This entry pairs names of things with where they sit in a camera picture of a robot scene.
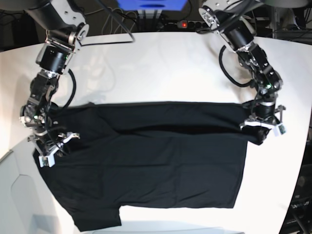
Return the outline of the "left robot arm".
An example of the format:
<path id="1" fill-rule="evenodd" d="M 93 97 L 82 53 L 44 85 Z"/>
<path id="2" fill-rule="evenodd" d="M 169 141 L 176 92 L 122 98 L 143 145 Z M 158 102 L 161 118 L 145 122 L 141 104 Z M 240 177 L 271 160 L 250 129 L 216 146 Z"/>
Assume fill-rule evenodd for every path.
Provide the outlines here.
<path id="1" fill-rule="evenodd" d="M 243 19 L 245 13 L 259 5 L 255 0 L 205 0 L 198 11 L 207 27 L 197 31 L 199 34 L 220 35 L 225 42 L 218 58 L 221 70 L 236 86 L 256 90 L 254 100 L 243 104 L 250 113 L 239 128 L 254 133 L 257 144 L 261 144 L 271 130 L 277 136 L 286 132 L 282 117 L 276 116 L 286 109 L 283 105 L 276 105 L 278 92 L 283 85 L 282 78 L 269 64 L 265 51 L 254 42 L 254 29 Z M 240 65 L 252 76 L 249 82 L 239 83 L 225 71 L 222 61 L 225 49 L 237 54 Z"/>

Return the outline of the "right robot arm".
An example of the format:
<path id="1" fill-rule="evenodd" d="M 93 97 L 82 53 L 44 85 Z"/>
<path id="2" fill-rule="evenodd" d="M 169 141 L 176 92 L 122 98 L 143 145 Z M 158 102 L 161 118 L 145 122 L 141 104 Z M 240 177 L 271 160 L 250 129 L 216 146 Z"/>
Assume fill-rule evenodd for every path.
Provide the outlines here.
<path id="1" fill-rule="evenodd" d="M 32 130 L 29 139 L 35 144 L 40 160 L 47 164 L 57 152 L 63 155 L 64 144 L 77 136 L 53 134 L 50 130 L 53 123 L 48 115 L 59 78 L 69 72 L 69 63 L 80 50 L 89 25 L 73 0 L 39 0 L 26 12 L 45 29 L 46 40 L 36 58 L 40 71 L 31 82 L 30 96 L 20 110 L 19 119 Z"/>

